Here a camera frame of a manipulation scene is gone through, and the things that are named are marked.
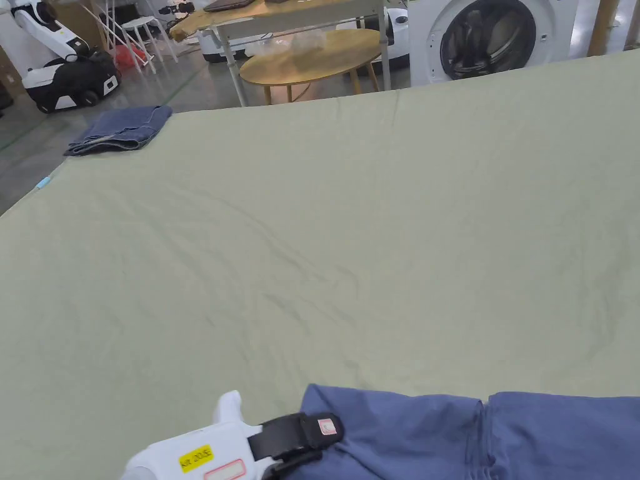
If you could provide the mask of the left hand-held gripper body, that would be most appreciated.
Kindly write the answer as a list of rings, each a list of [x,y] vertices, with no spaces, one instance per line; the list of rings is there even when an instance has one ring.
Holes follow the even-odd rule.
[[[134,455],[122,479],[261,479],[248,438],[262,431],[244,422],[238,391],[223,394],[210,426],[156,442]]]

